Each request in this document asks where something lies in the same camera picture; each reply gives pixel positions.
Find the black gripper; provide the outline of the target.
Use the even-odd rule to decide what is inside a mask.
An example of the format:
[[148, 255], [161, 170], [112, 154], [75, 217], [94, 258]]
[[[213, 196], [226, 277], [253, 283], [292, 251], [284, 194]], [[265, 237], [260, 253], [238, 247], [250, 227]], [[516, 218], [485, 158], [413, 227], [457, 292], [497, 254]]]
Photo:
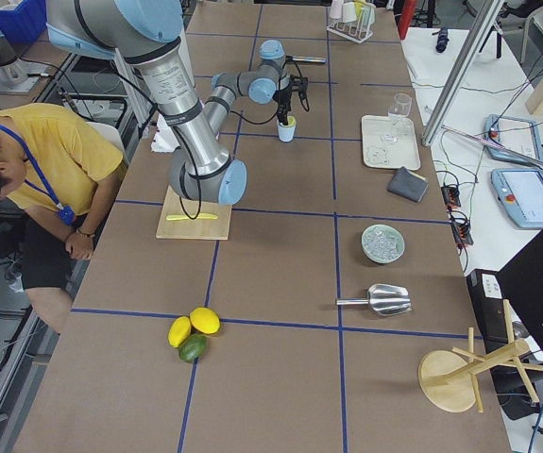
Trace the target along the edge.
[[308, 100], [308, 82], [309, 79], [306, 76], [301, 75], [289, 75], [287, 84], [277, 90], [273, 95], [273, 100], [277, 103], [277, 121], [279, 125], [289, 125], [291, 110], [292, 95], [296, 93], [300, 105], [305, 111], [309, 110]]

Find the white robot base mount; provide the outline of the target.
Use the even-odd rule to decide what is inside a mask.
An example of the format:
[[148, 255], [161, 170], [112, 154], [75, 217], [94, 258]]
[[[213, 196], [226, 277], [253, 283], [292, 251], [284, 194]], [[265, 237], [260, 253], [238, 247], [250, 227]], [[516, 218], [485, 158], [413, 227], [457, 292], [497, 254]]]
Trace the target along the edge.
[[159, 114], [151, 150], [156, 153], [173, 153], [178, 147], [179, 143], [172, 128], [166, 123], [164, 116]]

